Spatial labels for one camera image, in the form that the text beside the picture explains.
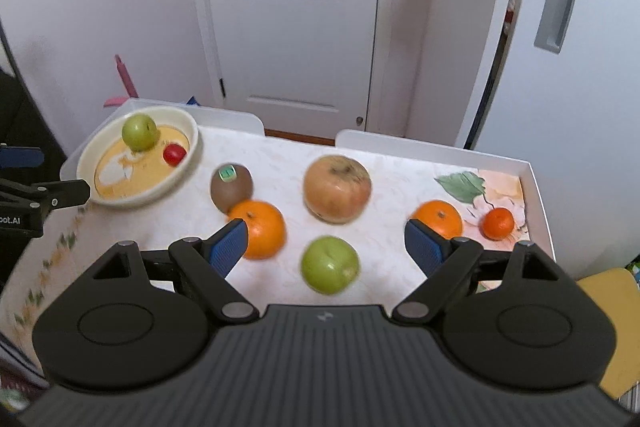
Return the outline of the small red tomato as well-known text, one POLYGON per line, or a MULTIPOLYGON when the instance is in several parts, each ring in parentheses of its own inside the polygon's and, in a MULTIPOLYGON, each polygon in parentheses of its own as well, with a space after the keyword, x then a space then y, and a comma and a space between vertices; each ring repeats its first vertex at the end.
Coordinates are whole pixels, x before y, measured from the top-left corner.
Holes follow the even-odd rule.
POLYGON ((179 143, 169 143, 163 149, 163 160, 170 167, 177 167, 186 158, 188 151, 179 143))

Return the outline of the cream oval dish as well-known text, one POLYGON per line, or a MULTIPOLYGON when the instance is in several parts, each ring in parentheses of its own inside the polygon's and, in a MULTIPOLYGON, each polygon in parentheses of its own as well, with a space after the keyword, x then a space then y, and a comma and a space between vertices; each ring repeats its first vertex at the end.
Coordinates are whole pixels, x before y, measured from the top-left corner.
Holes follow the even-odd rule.
POLYGON ((113 208, 139 207, 164 196, 182 181, 199 145, 200 130, 185 110, 149 108, 103 127, 82 151, 76 176, 88 183, 91 202, 113 208), (129 150, 122 141, 122 125, 137 113, 149 115, 160 132, 155 146, 140 153, 129 150), (169 143, 179 143, 188 151, 177 167, 163 160, 163 149, 169 143))

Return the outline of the medium orange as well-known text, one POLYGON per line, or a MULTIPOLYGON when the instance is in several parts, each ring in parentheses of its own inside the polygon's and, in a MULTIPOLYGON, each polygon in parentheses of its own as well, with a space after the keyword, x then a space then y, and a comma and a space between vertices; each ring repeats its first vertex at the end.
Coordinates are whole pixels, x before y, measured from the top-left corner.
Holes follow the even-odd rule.
POLYGON ((433 199, 420 205, 411 216, 421 221, 444 239, 453 239, 463 233, 463 222, 459 211, 449 202, 433 199))

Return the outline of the large red-yellow apple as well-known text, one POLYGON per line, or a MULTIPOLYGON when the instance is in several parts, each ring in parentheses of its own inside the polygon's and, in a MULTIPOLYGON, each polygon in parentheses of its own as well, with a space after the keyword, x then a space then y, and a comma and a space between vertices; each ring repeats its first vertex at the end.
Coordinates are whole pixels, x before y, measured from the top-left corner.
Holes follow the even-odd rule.
POLYGON ((316 159, 303 179, 303 199, 314 217, 334 225, 357 219, 368 205, 372 181, 368 170, 344 155, 316 159))

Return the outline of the yellow cushion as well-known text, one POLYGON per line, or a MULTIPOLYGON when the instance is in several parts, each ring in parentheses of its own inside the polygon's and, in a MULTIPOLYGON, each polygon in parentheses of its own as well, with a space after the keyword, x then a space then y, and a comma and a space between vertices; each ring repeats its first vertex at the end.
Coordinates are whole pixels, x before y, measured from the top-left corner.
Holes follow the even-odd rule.
POLYGON ((590 275, 579 280, 578 285, 613 323, 616 347, 600 387, 610 397, 620 399, 639 382, 639 287, 634 276, 623 268, 590 275))

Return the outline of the brown kiwi with sticker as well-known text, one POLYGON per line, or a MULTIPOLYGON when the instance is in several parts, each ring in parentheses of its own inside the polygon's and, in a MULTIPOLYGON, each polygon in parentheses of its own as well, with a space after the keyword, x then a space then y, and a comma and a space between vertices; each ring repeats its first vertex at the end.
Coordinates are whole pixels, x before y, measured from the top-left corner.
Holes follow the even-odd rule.
POLYGON ((214 205, 228 215, 235 205, 253 197, 254 182, 250 170, 232 162, 220 165, 210 180, 209 193, 214 205))

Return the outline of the large orange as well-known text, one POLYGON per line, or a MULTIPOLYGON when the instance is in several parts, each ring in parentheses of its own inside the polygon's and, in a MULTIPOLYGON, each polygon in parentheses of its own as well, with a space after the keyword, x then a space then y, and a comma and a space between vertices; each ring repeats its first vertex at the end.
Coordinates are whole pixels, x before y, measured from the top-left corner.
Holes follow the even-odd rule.
POLYGON ((280 210, 262 200, 244 200, 231 208, 228 219, 242 219, 248 231, 244 258, 265 260, 274 257, 285 246, 286 224, 280 210))

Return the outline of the floral tablecloth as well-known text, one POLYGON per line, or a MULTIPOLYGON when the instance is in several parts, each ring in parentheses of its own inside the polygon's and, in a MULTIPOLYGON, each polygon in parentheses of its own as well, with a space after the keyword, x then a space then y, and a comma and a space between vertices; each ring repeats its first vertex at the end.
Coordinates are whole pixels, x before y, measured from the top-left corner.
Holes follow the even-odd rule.
POLYGON ((156 202, 136 209, 90 204, 55 211, 3 291, 2 333, 23 351, 32 351, 32 325, 40 313, 122 239, 141 249, 164 249, 176 239, 204 239, 219 230, 227 218, 210 199, 209 183, 215 169, 227 161, 250 170, 255 198, 281 211, 288 232, 277 256, 243 260, 229 274, 230 283, 258 308, 270 303, 376 303, 392 309, 423 282, 422 271, 405 250, 404 228, 414 210, 433 199, 456 207, 471 239, 480 239, 480 220, 496 207, 509 209, 515 220, 512 235, 500 242, 502 249, 511 249, 528 234, 523 190, 516 176, 368 152, 357 154, 372 180, 366 209, 348 225, 329 225, 314 217, 303 199, 305 172, 324 155, 323 146, 205 129, 195 164, 174 191, 156 202), (299 272, 307 245, 326 235, 344 239, 360 260, 357 280, 331 297, 313 291, 299 272))

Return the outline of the small green apple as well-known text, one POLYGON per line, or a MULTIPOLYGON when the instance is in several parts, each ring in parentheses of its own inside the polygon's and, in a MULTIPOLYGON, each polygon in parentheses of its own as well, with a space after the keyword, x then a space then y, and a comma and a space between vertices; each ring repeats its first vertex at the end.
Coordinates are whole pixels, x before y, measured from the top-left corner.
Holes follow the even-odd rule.
POLYGON ((122 141, 134 153, 149 150, 159 139, 160 132, 149 115, 142 113, 131 115, 122 125, 122 141))

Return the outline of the white wardrobe door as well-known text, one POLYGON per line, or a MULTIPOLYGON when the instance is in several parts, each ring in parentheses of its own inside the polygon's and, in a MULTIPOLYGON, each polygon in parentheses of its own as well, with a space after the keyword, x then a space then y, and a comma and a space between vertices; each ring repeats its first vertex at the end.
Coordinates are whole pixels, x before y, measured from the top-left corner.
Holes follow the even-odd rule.
POLYGON ((639 251, 639 0, 520 0, 476 146, 534 167, 574 277, 639 251))

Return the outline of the small orange tangerine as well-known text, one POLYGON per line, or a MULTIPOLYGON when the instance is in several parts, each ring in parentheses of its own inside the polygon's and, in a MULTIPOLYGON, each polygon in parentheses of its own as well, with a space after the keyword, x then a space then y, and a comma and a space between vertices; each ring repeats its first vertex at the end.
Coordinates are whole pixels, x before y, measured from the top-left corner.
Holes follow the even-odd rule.
POLYGON ((480 231, 491 241, 502 241, 515 229, 512 212, 506 208, 494 208, 488 211, 480 222, 480 231))

